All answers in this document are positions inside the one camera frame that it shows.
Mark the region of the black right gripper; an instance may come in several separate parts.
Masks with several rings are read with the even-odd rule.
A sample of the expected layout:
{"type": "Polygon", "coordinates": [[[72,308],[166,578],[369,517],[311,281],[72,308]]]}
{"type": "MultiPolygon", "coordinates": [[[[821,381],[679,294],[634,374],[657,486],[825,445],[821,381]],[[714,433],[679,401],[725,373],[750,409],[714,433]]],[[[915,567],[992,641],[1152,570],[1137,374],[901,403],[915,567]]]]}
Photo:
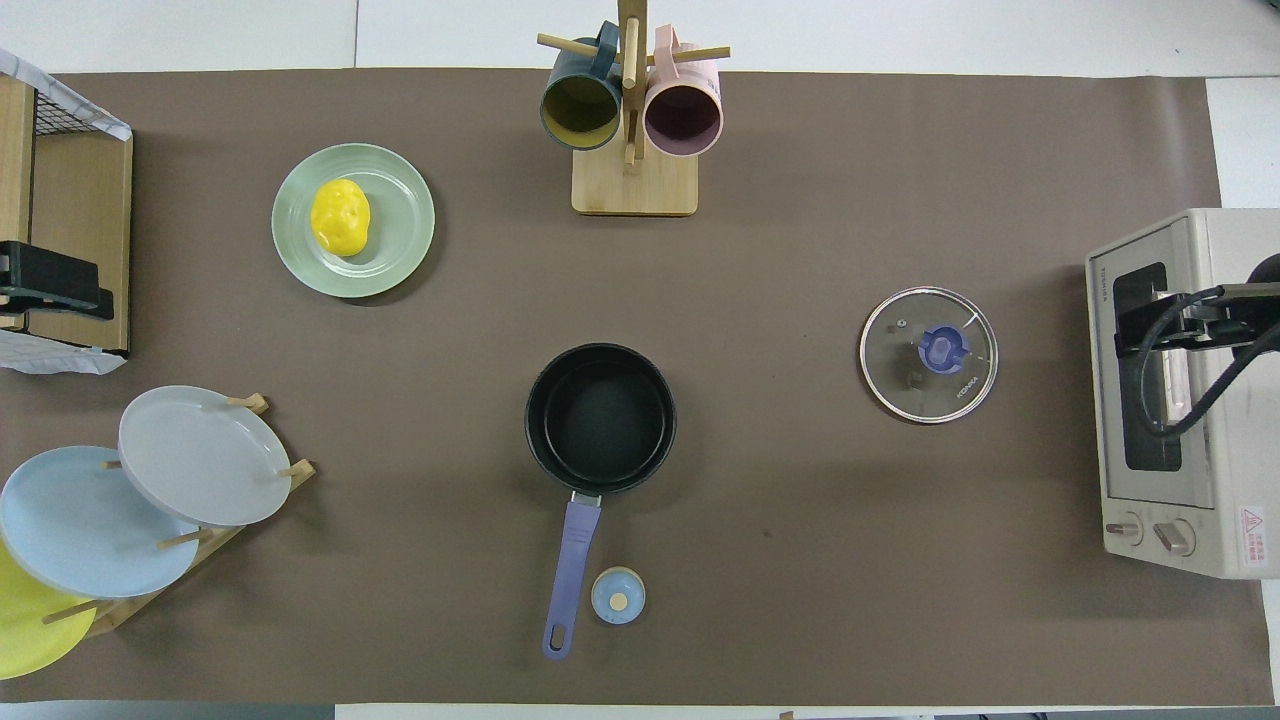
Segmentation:
{"type": "Polygon", "coordinates": [[[1233,315],[1224,284],[1167,296],[1178,309],[1174,319],[1152,327],[1166,310],[1166,295],[1121,293],[1115,306],[1115,354],[1135,356],[1160,351],[1165,343],[1176,348],[1235,348],[1251,342],[1251,325],[1233,315]]]}

